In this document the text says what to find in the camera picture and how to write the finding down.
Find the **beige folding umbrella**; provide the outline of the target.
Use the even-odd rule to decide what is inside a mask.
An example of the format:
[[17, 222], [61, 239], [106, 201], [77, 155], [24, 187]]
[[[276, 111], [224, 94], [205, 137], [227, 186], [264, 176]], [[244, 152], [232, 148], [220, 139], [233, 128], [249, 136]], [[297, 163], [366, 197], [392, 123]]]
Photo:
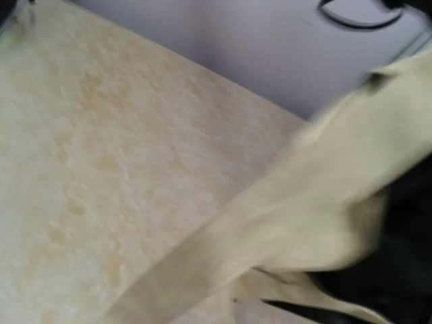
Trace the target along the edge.
[[349, 267], [379, 239], [386, 188], [431, 154], [431, 52], [375, 70], [279, 160], [140, 276], [102, 323], [170, 323], [243, 279], [253, 298], [386, 318], [334, 298], [310, 271]]

